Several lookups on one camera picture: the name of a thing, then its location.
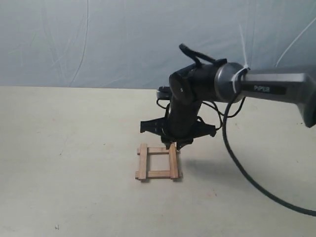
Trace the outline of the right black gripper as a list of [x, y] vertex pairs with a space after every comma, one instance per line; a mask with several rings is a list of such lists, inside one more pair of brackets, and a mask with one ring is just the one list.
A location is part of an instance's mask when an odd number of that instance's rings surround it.
[[214, 137], [217, 132], [215, 126], [198, 120], [201, 104], [201, 100], [183, 104], [172, 98], [163, 117], [140, 122], [140, 132], [160, 136], [166, 148], [176, 142], [178, 151], [192, 144], [195, 138]]

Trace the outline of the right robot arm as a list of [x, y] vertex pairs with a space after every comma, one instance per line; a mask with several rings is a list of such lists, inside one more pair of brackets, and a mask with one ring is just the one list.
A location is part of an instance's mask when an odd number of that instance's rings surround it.
[[247, 70], [238, 63], [189, 65], [169, 76], [157, 98], [169, 101], [161, 118], [142, 121], [140, 132], [160, 136], [177, 149], [195, 138], [215, 136], [216, 128], [198, 118], [204, 101], [236, 103], [244, 97], [295, 104], [306, 127], [316, 123], [316, 68], [298, 66]]

